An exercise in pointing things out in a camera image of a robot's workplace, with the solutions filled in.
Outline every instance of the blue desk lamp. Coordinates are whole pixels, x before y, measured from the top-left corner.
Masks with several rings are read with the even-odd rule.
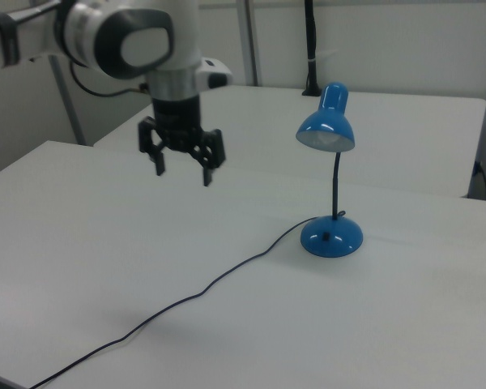
[[[355,147],[351,125],[344,117],[347,89],[341,83],[324,88],[318,111],[310,115],[297,131],[297,140],[324,152],[336,152],[333,169],[333,215],[311,220],[301,233],[301,244],[319,257],[343,257],[358,249],[364,236],[357,223],[338,211],[340,153]]]

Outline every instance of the white table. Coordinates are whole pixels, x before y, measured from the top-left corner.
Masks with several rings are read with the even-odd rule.
[[[202,94],[202,125],[223,131],[226,166],[326,179],[333,155],[309,149],[295,138],[318,101],[296,89],[221,88]],[[350,92],[346,116],[356,147],[342,157],[341,182],[466,195],[485,108],[480,99]],[[139,153],[137,125],[146,116],[153,116],[151,107],[95,147]],[[171,160],[190,158],[164,154]]]
[[[26,387],[327,213],[329,183],[46,143],[0,173],[0,375]],[[486,202],[341,185],[364,244],[300,229],[50,388],[486,387]]]

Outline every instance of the power cord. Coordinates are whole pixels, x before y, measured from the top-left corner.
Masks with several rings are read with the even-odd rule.
[[[108,347],[111,347],[115,344],[118,344],[118,343],[121,343],[123,342],[124,340],[128,339],[130,336],[132,336],[136,331],[138,331],[140,328],[144,327],[146,324],[149,324],[150,321],[152,321],[153,319],[155,318],[158,318],[159,316],[161,316],[163,313],[167,312],[168,310],[171,310],[172,308],[176,307],[176,306],[179,306],[181,304],[183,304],[184,302],[187,302],[187,301],[191,301],[191,300],[194,300],[196,298],[199,298],[201,296],[203,296],[210,288],[212,288],[215,284],[217,284],[219,281],[221,281],[223,278],[225,278],[226,276],[228,276],[230,273],[232,273],[233,271],[235,271],[236,269],[242,267],[243,265],[246,265],[247,263],[257,259],[257,258],[261,258],[265,255],[267,255],[274,247],[275,245],[277,245],[285,236],[287,236],[291,231],[293,231],[294,229],[296,229],[297,227],[299,227],[300,225],[310,221],[310,220],[313,220],[315,219],[314,217],[310,217],[309,219],[306,219],[306,220],[303,220],[301,221],[300,223],[297,223],[295,224],[293,227],[291,227],[290,229],[288,229],[286,232],[284,232],[280,237],[278,237],[274,243],[272,243],[272,245],[270,247],[268,247],[268,249],[266,249],[265,251],[263,251],[262,253],[260,254],[256,254],[255,256],[253,257],[250,257],[248,259],[246,259],[245,261],[241,262],[241,263],[238,263],[235,267],[232,267],[231,269],[227,270],[225,273],[223,273],[221,276],[217,277],[216,279],[214,279],[202,292],[200,293],[197,293],[197,294],[194,294],[192,296],[189,296],[189,297],[186,297],[186,298],[183,298],[181,299],[180,301],[177,301],[177,302],[174,302],[173,304],[171,304],[170,306],[167,306],[165,308],[163,308],[162,310],[160,310],[159,312],[157,312],[156,314],[154,314],[153,316],[147,318],[146,320],[144,320],[142,323],[140,323],[137,327],[135,327],[133,330],[131,330],[130,332],[128,332],[126,335],[124,335],[122,338],[119,338],[117,340],[113,340],[107,344],[104,344],[102,346],[100,346],[99,348],[96,348],[95,350],[91,351],[90,353],[88,353],[87,355],[81,357],[80,359],[78,359],[77,361],[75,362],[72,362],[71,364],[69,364],[67,367],[59,370],[56,374],[53,374],[51,375],[50,377],[44,379],[43,381],[37,383],[36,385],[34,385],[33,387],[31,387],[30,389],[37,389],[38,387],[42,386],[42,385],[45,385],[46,383],[49,383],[50,381],[56,379],[57,377],[59,377],[60,375],[64,374],[65,372],[67,372],[68,370],[72,369],[73,367],[77,366],[78,364],[80,364],[81,362],[84,362],[86,361],[89,357],[97,354],[99,351],[102,351],[104,350],[105,348],[108,348]]]
[[[138,88],[127,88],[113,93],[99,93],[99,92],[92,91],[91,89],[85,87],[83,83],[79,80],[78,76],[75,74],[75,65],[76,65],[75,62],[70,61],[70,75],[72,76],[72,79],[77,84],[77,86],[83,89],[89,95],[96,96],[96,97],[116,97],[116,96],[125,95],[126,93],[132,93],[132,92],[142,93],[145,95],[148,94],[146,83],[141,83]]]
[[[486,173],[484,172],[484,169],[482,165],[479,165],[479,173],[482,174],[483,180],[484,180],[484,189],[486,190]]]
[[[20,25],[20,24],[23,24],[25,22],[28,22],[29,20],[35,19],[35,18],[37,18],[40,15],[46,14],[47,12],[50,12],[50,11],[53,11],[53,10],[55,10],[58,7],[59,7],[59,3],[58,4],[54,4],[53,6],[49,6],[49,7],[45,8],[43,11],[38,12],[36,14],[29,15],[29,16],[25,16],[22,19],[16,20],[16,25]]]
[[[478,173],[480,173],[483,176],[484,190],[486,192],[486,173],[484,172],[482,162],[479,162],[479,161],[476,160],[474,165],[473,165],[473,172],[472,172],[471,176],[475,177]]]

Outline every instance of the black pole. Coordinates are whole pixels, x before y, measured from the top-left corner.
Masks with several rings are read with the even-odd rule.
[[[337,220],[339,215],[339,163],[340,153],[337,152],[333,168],[333,220]]]
[[[313,0],[305,0],[306,17],[306,46],[308,49],[308,81],[303,96],[320,96],[321,88],[317,85],[317,62],[315,49],[317,48],[317,29],[313,16]]]

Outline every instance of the lamp shade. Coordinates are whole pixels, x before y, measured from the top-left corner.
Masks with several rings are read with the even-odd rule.
[[[324,152],[348,152],[355,147],[355,136],[344,116],[347,88],[342,83],[330,83],[324,88],[318,110],[299,127],[299,142]]]

